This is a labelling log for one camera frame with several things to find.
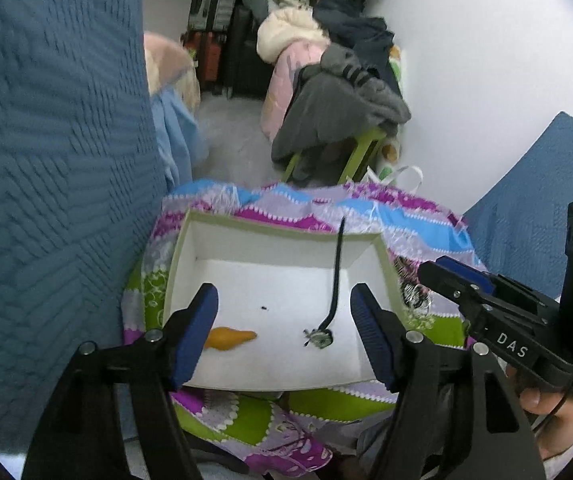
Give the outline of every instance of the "silver bolt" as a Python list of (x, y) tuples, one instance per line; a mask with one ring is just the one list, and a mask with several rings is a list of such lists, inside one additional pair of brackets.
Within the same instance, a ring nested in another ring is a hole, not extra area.
[(159, 328), (152, 328), (151, 330), (147, 330), (144, 334), (144, 339), (147, 340), (149, 343), (157, 343), (164, 333)]
[(424, 336), (420, 332), (416, 332), (415, 330), (409, 330), (406, 333), (405, 337), (409, 343), (422, 343)]
[(78, 352), (82, 355), (91, 355), (98, 349), (98, 346), (93, 341), (85, 341), (78, 346)]
[(478, 355), (486, 355), (489, 353), (489, 347), (484, 343), (475, 343), (473, 345), (473, 351)]

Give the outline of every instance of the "blue quilted fabric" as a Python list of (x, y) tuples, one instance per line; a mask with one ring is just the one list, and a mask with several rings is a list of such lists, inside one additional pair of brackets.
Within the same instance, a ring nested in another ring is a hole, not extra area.
[(502, 273), (556, 298), (573, 201), (573, 117), (561, 112), (518, 163), (465, 213), (475, 251)]
[(166, 191), (141, 0), (0, 0), (0, 450), (25, 450), (119, 301)]

